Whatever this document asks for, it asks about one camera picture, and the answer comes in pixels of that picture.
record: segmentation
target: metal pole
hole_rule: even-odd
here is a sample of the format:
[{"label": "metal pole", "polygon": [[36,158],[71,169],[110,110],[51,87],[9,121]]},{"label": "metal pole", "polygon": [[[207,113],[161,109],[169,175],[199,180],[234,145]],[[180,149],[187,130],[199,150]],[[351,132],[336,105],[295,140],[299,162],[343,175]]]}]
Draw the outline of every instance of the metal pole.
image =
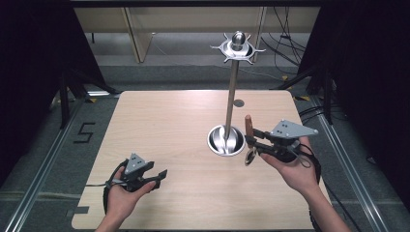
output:
[{"label": "metal pole", "polygon": [[231,78],[229,82],[228,107],[226,111],[225,135],[223,136],[225,141],[228,139],[231,130],[233,101],[235,100],[236,79],[238,77],[238,69],[239,60],[232,60]]}]

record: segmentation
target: person's right hand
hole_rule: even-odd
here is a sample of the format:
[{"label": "person's right hand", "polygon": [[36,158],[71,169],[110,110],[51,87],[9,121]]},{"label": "person's right hand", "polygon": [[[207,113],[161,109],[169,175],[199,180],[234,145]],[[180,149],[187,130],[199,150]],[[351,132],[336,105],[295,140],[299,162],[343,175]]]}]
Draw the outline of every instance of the person's right hand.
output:
[{"label": "person's right hand", "polygon": [[298,191],[301,195],[308,193],[312,189],[317,189],[319,186],[316,181],[314,165],[310,160],[306,159],[310,165],[303,166],[299,159],[285,163],[268,154],[261,154],[260,157],[267,163],[273,166],[288,186]]}]

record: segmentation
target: metal stand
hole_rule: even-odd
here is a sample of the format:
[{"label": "metal stand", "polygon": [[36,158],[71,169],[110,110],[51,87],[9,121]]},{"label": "metal stand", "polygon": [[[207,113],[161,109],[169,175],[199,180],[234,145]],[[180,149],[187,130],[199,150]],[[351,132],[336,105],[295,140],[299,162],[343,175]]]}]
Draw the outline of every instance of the metal stand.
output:
[{"label": "metal stand", "polygon": [[246,144],[244,134],[239,129],[231,126],[239,61],[246,60],[252,64],[249,58],[252,57],[256,51],[263,50],[256,50],[248,42],[248,38],[245,37],[245,34],[240,31],[237,31],[233,35],[232,40],[228,40],[226,37],[226,41],[220,46],[211,46],[211,48],[219,49],[226,56],[224,62],[232,60],[232,68],[229,83],[226,122],[225,125],[219,125],[211,129],[208,134],[208,146],[214,153],[220,156],[230,157],[242,152]]}]

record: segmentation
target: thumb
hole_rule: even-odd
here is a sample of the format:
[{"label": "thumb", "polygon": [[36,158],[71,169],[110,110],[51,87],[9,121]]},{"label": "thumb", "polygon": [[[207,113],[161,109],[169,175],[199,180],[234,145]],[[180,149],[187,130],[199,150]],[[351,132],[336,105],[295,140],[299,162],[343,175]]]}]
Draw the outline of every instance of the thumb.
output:
[{"label": "thumb", "polygon": [[282,167],[284,167],[284,163],[273,156],[269,156],[268,154],[262,153],[260,157],[277,170],[280,170]]},{"label": "thumb", "polygon": [[150,192],[154,186],[157,184],[157,182],[152,181],[147,184],[145,184],[143,187],[141,187],[139,190],[135,191],[133,194],[137,199],[145,195],[146,193]]}]

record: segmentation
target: light wood surface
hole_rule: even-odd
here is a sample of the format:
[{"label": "light wood surface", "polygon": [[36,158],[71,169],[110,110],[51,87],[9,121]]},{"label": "light wood surface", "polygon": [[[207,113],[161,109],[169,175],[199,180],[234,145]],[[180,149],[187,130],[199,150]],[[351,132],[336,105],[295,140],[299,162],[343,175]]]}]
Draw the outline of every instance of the light wood surface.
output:
[{"label": "light wood surface", "polygon": [[[261,158],[245,166],[248,147],[234,157],[214,154],[209,131],[223,125],[228,91],[124,92],[109,123],[87,184],[104,183],[131,153],[154,161],[144,177],[168,169],[161,187],[145,195],[123,229],[241,230],[310,229],[304,198]],[[270,131],[280,119],[301,123],[287,91],[241,91],[232,126]],[[103,187],[86,187],[73,217],[76,229],[94,229],[103,219]]]}]

